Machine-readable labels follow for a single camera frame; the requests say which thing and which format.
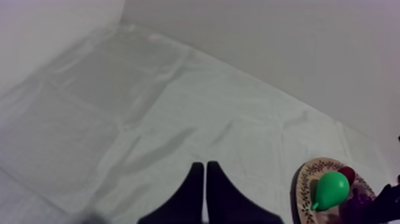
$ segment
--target green pear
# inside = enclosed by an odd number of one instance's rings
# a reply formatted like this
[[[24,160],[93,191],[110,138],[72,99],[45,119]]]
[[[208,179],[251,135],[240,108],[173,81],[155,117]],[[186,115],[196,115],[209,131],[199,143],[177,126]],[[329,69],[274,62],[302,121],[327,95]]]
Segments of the green pear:
[[[337,171],[327,172],[318,181],[315,203],[312,210],[327,210],[344,202],[349,194],[350,184],[346,176]]]

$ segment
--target black object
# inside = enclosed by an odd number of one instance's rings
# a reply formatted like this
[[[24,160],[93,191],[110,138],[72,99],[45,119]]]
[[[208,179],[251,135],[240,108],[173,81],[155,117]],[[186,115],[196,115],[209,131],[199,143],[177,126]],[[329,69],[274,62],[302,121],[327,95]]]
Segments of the black object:
[[[201,224],[204,166],[193,163],[175,194],[161,207],[141,218],[138,224]]]
[[[204,167],[194,163],[177,192],[138,224],[200,224]],[[206,199],[210,224],[282,224],[235,188],[216,161],[207,164]]]
[[[362,223],[379,224],[400,219],[400,185],[387,184],[363,211]]]

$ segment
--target decorative plate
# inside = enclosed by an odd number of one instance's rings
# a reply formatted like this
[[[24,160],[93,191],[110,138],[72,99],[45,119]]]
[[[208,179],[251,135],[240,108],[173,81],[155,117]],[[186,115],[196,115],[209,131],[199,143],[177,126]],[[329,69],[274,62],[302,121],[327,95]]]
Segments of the decorative plate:
[[[315,188],[318,180],[329,171],[339,170],[345,164],[334,160],[332,158],[315,158],[305,163],[297,177],[296,183],[296,203],[299,219],[302,224],[337,224],[342,223],[339,213],[339,206],[334,206],[326,211],[311,211],[311,206],[314,202]],[[368,186],[365,180],[355,174],[355,180],[353,185],[350,187],[350,193],[348,196],[352,198],[352,190],[357,188],[360,193],[367,194],[372,199],[375,199],[375,194],[372,189]]]

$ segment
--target white sheet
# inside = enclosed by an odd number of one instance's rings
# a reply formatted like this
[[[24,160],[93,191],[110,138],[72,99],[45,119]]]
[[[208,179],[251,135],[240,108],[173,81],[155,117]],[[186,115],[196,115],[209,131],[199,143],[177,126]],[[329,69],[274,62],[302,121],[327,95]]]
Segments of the white sheet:
[[[66,213],[95,209],[114,223],[160,206],[193,161],[218,160],[246,196],[286,223],[292,176],[311,158],[354,166],[375,191],[388,182],[365,136],[131,24],[77,44],[4,95],[0,114],[3,169]]]

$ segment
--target white fabric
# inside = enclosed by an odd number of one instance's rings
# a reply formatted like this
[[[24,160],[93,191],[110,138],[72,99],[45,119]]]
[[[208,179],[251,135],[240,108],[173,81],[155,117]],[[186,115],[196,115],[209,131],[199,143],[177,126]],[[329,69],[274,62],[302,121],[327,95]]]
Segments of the white fabric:
[[[312,158],[353,166],[375,191],[389,182],[365,136],[134,25],[88,37],[3,96],[0,139],[0,166],[21,183],[66,213],[96,209],[114,223],[160,206],[194,161],[219,161],[285,223],[293,174]]]

